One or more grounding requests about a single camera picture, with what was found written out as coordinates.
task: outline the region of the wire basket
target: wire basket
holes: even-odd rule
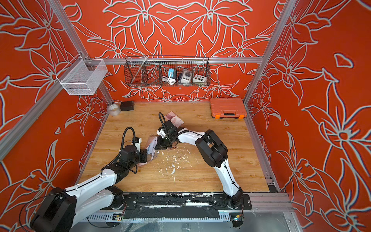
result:
[[[130,56],[125,57],[125,83],[129,86],[208,86],[210,84],[210,64],[207,57],[186,56]],[[169,70],[173,69],[174,84],[163,81]],[[184,70],[192,73],[191,77],[201,75],[206,77],[202,83],[181,83],[180,78]]]
[[[94,95],[107,73],[103,60],[98,65],[86,66],[83,60],[78,62],[60,83],[69,95]]]

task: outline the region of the control box with buttons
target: control box with buttons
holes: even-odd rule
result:
[[[193,83],[206,83],[206,77],[197,74],[193,77]]]

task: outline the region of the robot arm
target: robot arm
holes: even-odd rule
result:
[[[184,127],[177,128],[170,120],[163,122],[161,115],[162,113],[159,113],[162,126],[157,131],[159,138],[157,139],[156,149],[171,148],[175,141],[197,146],[204,161],[210,167],[213,167],[218,174],[223,192],[227,195],[229,206],[235,208],[240,205],[243,191],[234,179],[229,167],[228,149],[215,132],[212,130],[195,132]]]
[[[127,130],[133,131],[132,145],[124,147]],[[83,218],[101,208],[119,209],[124,204],[122,191],[114,184],[134,172],[132,168],[147,161],[147,150],[140,151],[141,139],[131,127],[126,128],[119,154],[101,173],[75,186],[54,188],[45,197],[30,226],[37,232],[67,232]]]

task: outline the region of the tape roll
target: tape roll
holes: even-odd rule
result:
[[[116,116],[119,113],[121,113],[121,109],[120,109],[120,107],[118,107],[118,105],[112,104],[108,107],[108,112],[109,112],[110,115]]]

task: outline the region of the wooden floor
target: wooden floor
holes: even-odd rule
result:
[[[118,153],[122,133],[128,126],[142,138],[145,148],[149,135],[156,134],[161,123],[158,112],[173,111],[193,131],[213,130],[228,148],[232,173],[245,192],[269,192],[244,120],[211,118],[210,104],[135,103],[134,111],[109,116],[99,136],[80,182],[98,174]],[[127,132],[125,140],[132,138]],[[124,192],[221,192],[223,187],[215,170],[207,165],[196,146],[180,143],[177,149],[160,150],[157,158],[130,172],[116,184]]]

